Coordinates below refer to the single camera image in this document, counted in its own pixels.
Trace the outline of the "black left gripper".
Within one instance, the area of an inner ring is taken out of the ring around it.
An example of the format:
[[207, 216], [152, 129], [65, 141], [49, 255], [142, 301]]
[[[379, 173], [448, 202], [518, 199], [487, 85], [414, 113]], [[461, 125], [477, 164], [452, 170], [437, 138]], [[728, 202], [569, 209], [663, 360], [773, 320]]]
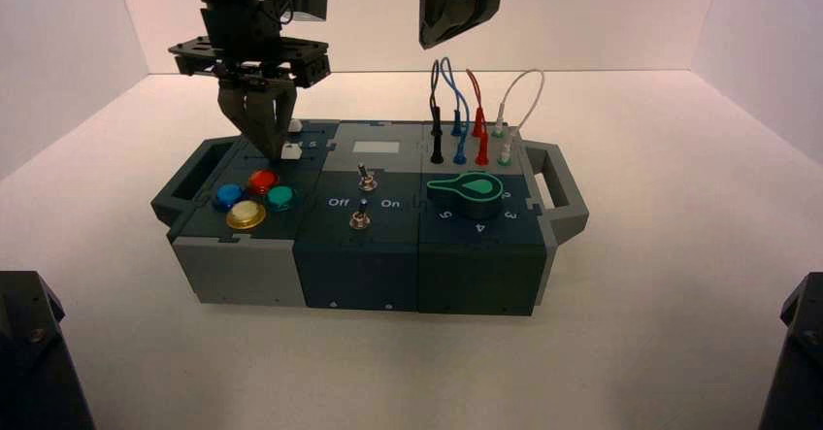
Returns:
[[264, 89], [221, 84], [217, 94], [221, 111], [242, 135], [264, 157], [280, 159], [296, 86], [311, 87], [331, 74], [328, 45], [281, 36], [273, 12], [259, 5], [207, 7], [201, 16], [207, 34], [169, 48], [182, 74], [292, 80]]

